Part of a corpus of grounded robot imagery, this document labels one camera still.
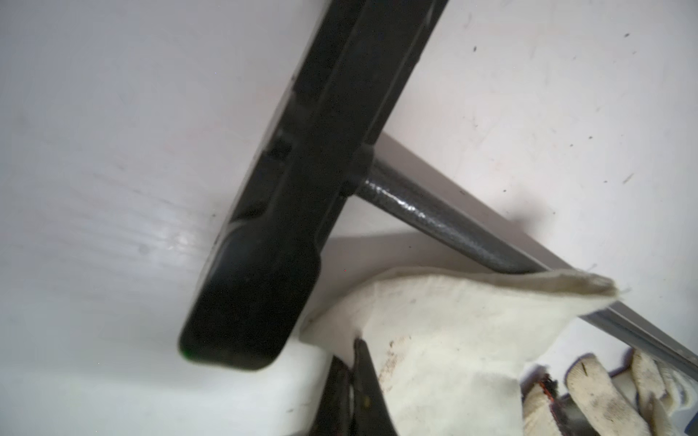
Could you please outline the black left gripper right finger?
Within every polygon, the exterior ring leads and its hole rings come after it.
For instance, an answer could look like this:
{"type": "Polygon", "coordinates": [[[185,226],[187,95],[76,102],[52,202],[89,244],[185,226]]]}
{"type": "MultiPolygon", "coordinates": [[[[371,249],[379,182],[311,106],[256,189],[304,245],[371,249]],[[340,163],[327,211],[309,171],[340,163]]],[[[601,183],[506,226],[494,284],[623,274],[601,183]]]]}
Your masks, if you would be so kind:
{"type": "Polygon", "coordinates": [[[353,392],[353,434],[396,436],[368,345],[363,339],[354,341],[353,392]]]}

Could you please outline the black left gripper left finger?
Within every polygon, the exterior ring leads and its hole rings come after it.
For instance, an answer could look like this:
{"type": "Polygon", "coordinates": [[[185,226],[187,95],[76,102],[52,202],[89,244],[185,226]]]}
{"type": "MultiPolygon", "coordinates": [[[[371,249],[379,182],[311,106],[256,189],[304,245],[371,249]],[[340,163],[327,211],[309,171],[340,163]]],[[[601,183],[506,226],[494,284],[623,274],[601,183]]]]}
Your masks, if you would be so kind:
{"type": "Polygon", "coordinates": [[[347,436],[350,434],[351,371],[346,364],[334,357],[331,361],[325,388],[316,417],[311,424],[310,436],[347,436]]]}

